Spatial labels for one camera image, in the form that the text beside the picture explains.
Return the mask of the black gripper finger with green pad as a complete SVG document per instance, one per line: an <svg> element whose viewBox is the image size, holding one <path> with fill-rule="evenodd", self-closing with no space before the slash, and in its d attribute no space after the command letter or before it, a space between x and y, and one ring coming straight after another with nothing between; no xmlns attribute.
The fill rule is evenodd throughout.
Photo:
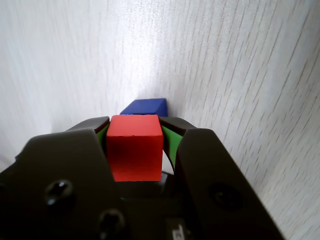
<svg viewBox="0 0 320 240"><path fill-rule="evenodd" d="M3 240L122 240L123 206L98 139L107 116L31 138L0 174Z"/></svg>
<svg viewBox="0 0 320 240"><path fill-rule="evenodd" d="M184 196L187 228L195 240L281 240L283 235L211 129L179 117L161 126L181 140L174 175Z"/></svg>

